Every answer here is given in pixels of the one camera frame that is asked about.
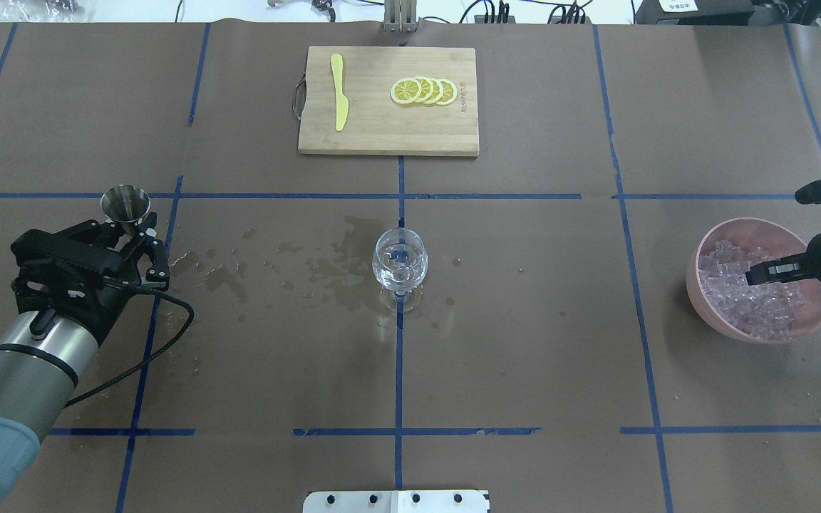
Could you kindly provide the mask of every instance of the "lemon slice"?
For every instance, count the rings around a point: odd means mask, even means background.
[[[443,90],[443,94],[436,101],[436,105],[450,104],[458,97],[458,87],[454,82],[448,81],[446,78],[440,78],[439,85]]]
[[[391,86],[391,100],[399,105],[407,105],[417,101],[421,92],[423,84],[420,84],[418,79],[400,78]]]
[[[421,101],[424,105],[432,105],[443,97],[444,87],[442,78],[430,78],[430,82],[433,82],[433,93],[430,94],[429,98]]]
[[[429,77],[414,77],[415,81],[420,82],[420,96],[414,103],[423,103],[433,96],[433,91],[436,89],[436,81]]]

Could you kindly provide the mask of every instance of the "wooden cutting board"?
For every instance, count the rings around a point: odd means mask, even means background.
[[[344,95],[351,101],[344,130],[335,130],[331,55],[344,58]],[[398,105],[399,78],[447,78],[458,97],[446,106]],[[473,48],[310,46],[300,153],[473,157],[480,152],[477,64]]]

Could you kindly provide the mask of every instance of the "bowl of ice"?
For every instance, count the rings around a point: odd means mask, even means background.
[[[698,315],[737,341],[786,343],[812,335],[821,324],[821,283],[748,285],[750,266],[789,254],[807,244],[765,219],[741,217],[718,224],[693,251],[686,290]]]

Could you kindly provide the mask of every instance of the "wine glass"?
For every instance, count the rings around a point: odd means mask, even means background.
[[[372,272],[382,284],[382,301],[392,311],[411,311],[423,295],[429,256],[419,234],[408,228],[388,230],[376,241]]]

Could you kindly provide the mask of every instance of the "pink bowl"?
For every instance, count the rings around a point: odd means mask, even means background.
[[[729,240],[746,251],[753,251],[756,247],[762,247],[775,257],[803,253],[807,250],[807,244],[784,227],[779,227],[778,224],[765,221],[765,219],[753,217],[730,219],[718,224],[717,227],[711,228],[705,234],[701,243],[693,251],[693,256],[690,258],[690,263],[688,263],[686,269],[686,291],[690,296],[690,301],[693,302],[693,307],[698,315],[711,328],[715,328],[717,332],[737,341],[766,344],[788,342],[767,341],[764,338],[756,338],[743,333],[721,317],[714,305],[705,298],[703,289],[701,289],[701,280],[698,279],[698,258],[713,252],[714,243],[719,240]],[[791,326],[789,341],[796,341],[799,338],[812,335],[812,332],[821,324],[821,282],[815,279],[805,279],[799,283],[802,295],[807,299],[807,303],[798,306],[795,311],[797,319]]]

